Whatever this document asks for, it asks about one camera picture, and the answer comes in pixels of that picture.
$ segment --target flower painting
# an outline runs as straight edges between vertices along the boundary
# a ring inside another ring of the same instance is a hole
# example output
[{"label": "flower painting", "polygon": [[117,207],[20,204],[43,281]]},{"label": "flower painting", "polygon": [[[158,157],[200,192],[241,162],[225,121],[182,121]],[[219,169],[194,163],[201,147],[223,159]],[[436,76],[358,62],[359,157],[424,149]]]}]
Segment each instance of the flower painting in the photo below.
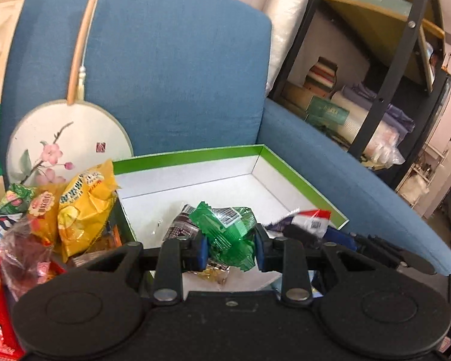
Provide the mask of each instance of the flower painting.
[{"label": "flower painting", "polygon": [[20,180],[21,184],[24,184],[30,179],[37,185],[44,185],[48,183],[65,183],[66,179],[62,176],[56,175],[57,167],[63,167],[67,171],[72,171],[74,165],[71,162],[61,162],[63,161],[63,152],[60,150],[59,138],[63,131],[72,125],[73,122],[69,122],[61,127],[61,129],[54,135],[54,140],[51,144],[46,141],[41,141],[43,145],[42,153],[39,158],[35,160],[32,164],[30,160],[30,154],[28,149],[23,152],[20,157],[20,171],[21,173],[14,174],[17,180]]}]

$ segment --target bubble wrap roll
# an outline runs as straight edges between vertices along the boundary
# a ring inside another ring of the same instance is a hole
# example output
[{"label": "bubble wrap roll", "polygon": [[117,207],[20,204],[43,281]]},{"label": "bubble wrap roll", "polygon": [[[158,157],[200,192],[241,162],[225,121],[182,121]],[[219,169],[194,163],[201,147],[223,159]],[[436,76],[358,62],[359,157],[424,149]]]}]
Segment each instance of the bubble wrap roll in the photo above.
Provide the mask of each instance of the bubble wrap roll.
[{"label": "bubble wrap roll", "polygon": [[262,10],[272,21],[267,93],[279,74],[301,24],[309,0],[266,0]]}]

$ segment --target pink flower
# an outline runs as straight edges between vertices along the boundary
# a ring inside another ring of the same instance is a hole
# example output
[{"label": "pink flower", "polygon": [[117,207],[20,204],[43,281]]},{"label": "pink flower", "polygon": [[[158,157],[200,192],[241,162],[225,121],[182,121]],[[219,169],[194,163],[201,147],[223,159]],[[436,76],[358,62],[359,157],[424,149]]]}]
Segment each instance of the pink flower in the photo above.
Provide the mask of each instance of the pink flower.
[{"label": "pink flower", "polygon": [[44,145],[44,150],[40,155],[40,158],[44,162],[49,162],[50,164],[55,165],[59,161],[59,158],[62,156],[63,153],[60,150],[58,144],[47,144]]},{"label": "pink flower", "polygon": [[48,183],[65,183],[65,178],[56,176],[55,171],[51,168],[47,168],[45,174],[38,175],[36,180],[40,186]]}]

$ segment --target sofa armrest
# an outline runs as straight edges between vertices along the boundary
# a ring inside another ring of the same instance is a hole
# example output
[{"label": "sofa armrest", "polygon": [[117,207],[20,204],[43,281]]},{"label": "sofa armrest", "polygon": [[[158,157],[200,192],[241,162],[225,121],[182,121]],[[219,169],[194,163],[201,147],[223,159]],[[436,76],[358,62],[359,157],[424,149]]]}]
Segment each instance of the sofa armrest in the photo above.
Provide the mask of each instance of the sofa armrest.
[{"label": "sofa armrest", "polygon": [[377,235],[451,274],[451,249],[373,172],[294,114],[267,99],[257,142],[311,182],[350,222],[343,230]]}]

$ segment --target green leaf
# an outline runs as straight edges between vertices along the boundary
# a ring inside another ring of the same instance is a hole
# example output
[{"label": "green leaf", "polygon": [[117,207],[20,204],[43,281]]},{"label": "green leaf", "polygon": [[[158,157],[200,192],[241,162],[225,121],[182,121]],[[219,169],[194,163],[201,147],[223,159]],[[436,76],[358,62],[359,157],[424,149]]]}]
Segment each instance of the green leaf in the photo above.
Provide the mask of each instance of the green leaf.
[{"label": "green leaf", "polygon": [[28,149],[26,149],[20,157],[20,171],[22,171],[25,175],[29,175],[32,171],[32,162],[30,161]]},{"label": "green leaf", "polygon": [[18,181],[20,182],[21,180],[24,179],[25,175],[21,174],[20,172],[10,172],[10,176],[12,177],[13,181]]}]

